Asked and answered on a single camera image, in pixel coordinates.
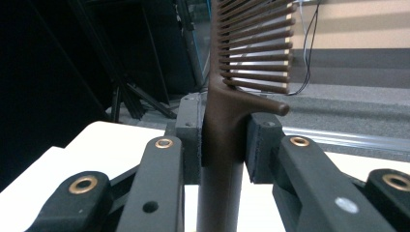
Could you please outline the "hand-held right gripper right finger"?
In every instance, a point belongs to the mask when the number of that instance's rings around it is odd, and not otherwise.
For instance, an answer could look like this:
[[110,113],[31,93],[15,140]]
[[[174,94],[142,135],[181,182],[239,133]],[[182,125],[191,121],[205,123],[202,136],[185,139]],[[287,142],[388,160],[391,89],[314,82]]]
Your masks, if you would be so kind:
[[246,166],[252,183],[273,186],[288,232],[395,232],[314,141],[286,136],[273,114],[249,116]]

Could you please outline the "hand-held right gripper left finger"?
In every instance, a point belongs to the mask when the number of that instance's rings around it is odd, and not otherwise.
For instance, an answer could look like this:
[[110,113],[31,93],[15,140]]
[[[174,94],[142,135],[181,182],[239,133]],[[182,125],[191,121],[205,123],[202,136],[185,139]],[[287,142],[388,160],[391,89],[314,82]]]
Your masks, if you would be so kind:
[[202,111],[200,94],[183,97],[177,120],[147,143],[116,232],[195,232]]

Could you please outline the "dark brown comb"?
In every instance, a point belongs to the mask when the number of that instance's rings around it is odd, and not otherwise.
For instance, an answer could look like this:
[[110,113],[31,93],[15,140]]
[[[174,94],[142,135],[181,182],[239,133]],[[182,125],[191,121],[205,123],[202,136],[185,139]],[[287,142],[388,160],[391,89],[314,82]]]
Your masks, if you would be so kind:
[[250,114],[289,106],[250,89],[289,92],[295,0],[211,0],[210,72],[197,232],[236,232]]

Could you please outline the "white table cover sheet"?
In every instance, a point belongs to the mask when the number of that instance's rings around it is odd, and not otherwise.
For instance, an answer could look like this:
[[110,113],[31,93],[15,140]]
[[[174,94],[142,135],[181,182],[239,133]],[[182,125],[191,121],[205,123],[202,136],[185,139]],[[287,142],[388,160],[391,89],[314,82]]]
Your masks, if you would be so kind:
[[[73,174],[92,170],[114,179],[135,167],[149,140],[163,134],[163,130],[95,122],[66,147],[48,148],[0,191],[0,232],[28,229],[45,201]],[[381,168],[410,175],[410,161],[378,158],[378,150],[318,144],[340,171],[361,181]],[[284,232],[270,185],[243,181],[238,232]]]

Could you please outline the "black tripod stand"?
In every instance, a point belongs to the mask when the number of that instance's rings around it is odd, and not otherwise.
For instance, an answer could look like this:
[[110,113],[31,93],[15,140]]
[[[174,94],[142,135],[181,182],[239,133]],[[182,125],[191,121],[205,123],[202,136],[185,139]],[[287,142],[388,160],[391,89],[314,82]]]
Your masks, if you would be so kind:
[[141,119],[145,110],[141,102],[146,102],[154,109],[169,119],[176,119],[177,114],[155,100],[136,85],[132,85],[120,77],[113,79],[113,93],[111,101],[110,120],[114,123],[119,122],[121,103],[134,119]]

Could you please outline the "glass panel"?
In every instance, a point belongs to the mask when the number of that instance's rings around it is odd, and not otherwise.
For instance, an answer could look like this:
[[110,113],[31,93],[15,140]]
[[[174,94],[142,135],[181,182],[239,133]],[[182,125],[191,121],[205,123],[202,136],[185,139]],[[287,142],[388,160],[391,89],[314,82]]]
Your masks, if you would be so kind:
[[187,9],[187,36],[194,71],[196,89],[207,83],[210,62],[210,1],[185,0]]

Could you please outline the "light wooden shelf unit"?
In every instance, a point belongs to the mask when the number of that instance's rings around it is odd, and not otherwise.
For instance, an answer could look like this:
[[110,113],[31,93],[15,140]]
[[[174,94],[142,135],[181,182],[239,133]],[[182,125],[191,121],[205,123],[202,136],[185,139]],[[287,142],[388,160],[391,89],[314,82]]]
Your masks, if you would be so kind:
[[322,0],[315,48],[410,48],[410,0]]

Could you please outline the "metal floor rail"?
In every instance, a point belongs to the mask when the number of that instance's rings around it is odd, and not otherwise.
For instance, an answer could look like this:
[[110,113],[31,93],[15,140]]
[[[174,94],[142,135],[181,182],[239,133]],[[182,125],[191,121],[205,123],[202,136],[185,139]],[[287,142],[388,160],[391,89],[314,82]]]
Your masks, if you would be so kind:
[[292,127],[284,127],[283,131],[286,135],[308,137],[321,144],[410,153],[409,139]]

